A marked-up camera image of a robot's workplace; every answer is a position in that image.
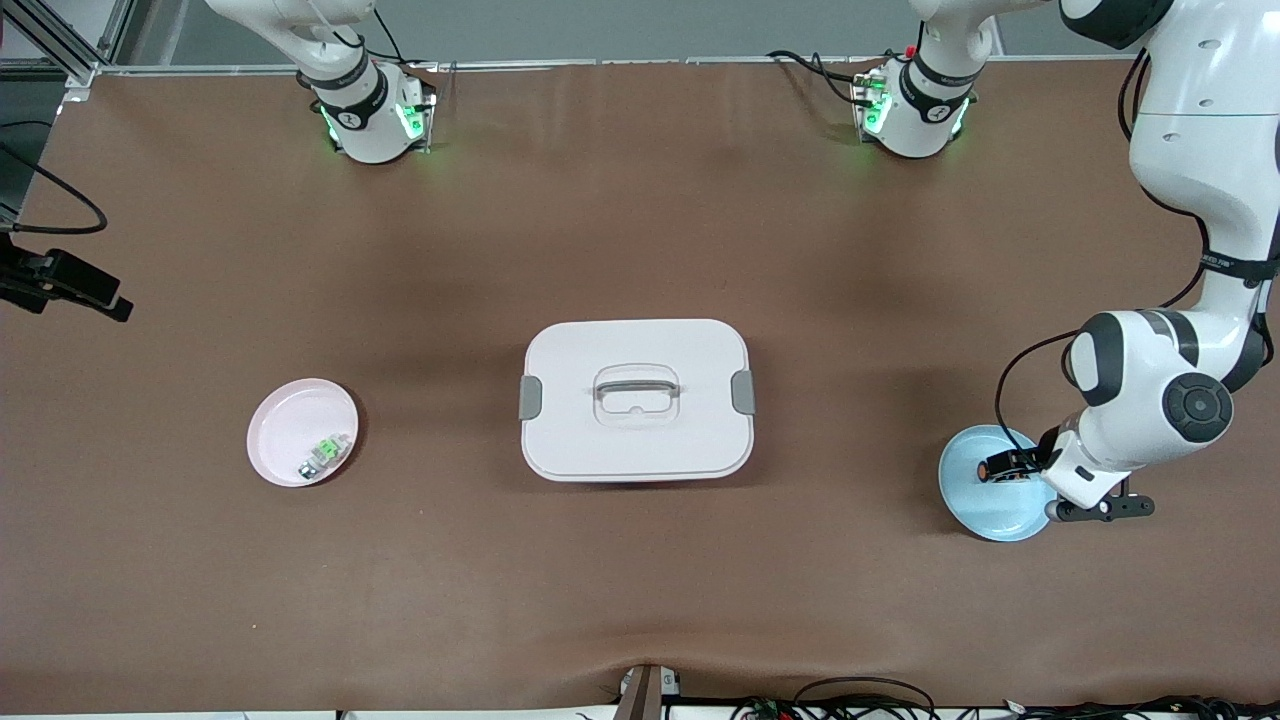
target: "small transparent vial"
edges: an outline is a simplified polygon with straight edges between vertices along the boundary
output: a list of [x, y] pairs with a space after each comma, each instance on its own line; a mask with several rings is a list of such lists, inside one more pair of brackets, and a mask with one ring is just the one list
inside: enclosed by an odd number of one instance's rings
[[335, 434], [324, 438], [311, 448], [311, 456], [298, 466], [298, 475], [305, 480], [314, 480], [325, 470], [333, 468], [351, 451], [351, 438], [344, 434]]

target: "white container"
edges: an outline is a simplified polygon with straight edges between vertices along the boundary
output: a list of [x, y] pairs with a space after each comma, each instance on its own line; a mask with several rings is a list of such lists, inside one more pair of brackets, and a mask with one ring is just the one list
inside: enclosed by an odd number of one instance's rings
[[552, 325], [529, 343], [521, 446], [571, 483], [722, 478], [751, 455], [746, 343], [719, 320]]

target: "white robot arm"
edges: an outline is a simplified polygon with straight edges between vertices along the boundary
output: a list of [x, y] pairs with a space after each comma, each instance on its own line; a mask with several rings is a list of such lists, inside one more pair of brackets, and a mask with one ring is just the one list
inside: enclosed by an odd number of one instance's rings
[[1065, 498], [1051, 518], [1110, 520], [1124, 516], [1107, 501], [1130, 473], [1222, 437], [1231, 393], [1272, 352], [1265, 313], [1280, 266], [1280, 0], [1060, 6], [1071, 29], [1114, 47], [1147, 38], [1152, 77], [1129, 164], [1155, 199], [1203, 222], [1204, 286], [1189, 310], [1089, 319], [1069, 356], [1087, 407], [1046, 433], [1032, 457], [991, 456], [979, 477], [1038, 471]]
[[360, 163], [387, 163], [425, 146], [435, 95], [392, 63], [370, 58], [349, 26], [374, 0], [206, 0], [298, 65], [320, 99], [337, 146]]
[[995, 15], [1047, 0], [910, 0], [920, 38], [910, 58], [892, 56], [865, 76], [855, 97], [858, 127], [905, 158], [928, 158], [960, 131], [973, 83], [996, 45]]

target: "white lid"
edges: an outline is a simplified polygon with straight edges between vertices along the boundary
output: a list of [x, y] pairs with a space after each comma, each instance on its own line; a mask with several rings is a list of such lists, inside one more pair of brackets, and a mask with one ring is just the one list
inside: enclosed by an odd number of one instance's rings
[[[262, 400], [248, 423], [244, 446], [250, 464], [264, 479], [302, 487], [333, 475], [351, 456], [358, 432], [360, 416], [351, 395], [337, 383], [307, 378], [282, 386]], [[347, 436], [348, 451], [314, 478], [298, 474], [311, 450], [334, 436]]]
[[525, 355], [525, 460], [552, 480], [728, 475], [754, 411], [746, 343], [719, 320], [562, 323]]

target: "round black joint cap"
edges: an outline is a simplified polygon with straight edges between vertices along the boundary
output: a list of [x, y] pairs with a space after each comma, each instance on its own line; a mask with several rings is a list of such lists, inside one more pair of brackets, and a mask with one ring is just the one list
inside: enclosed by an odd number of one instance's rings
[[1059, 0], [1062, 23], [1076, 35], [1124, 50], [1158, 23], [1174, 0]]
[[1187, 442], [1213, 442], [1231, 424], [1231, 393], [1203, 373], [1184, 373], [1165, 386], [1165, 419]]

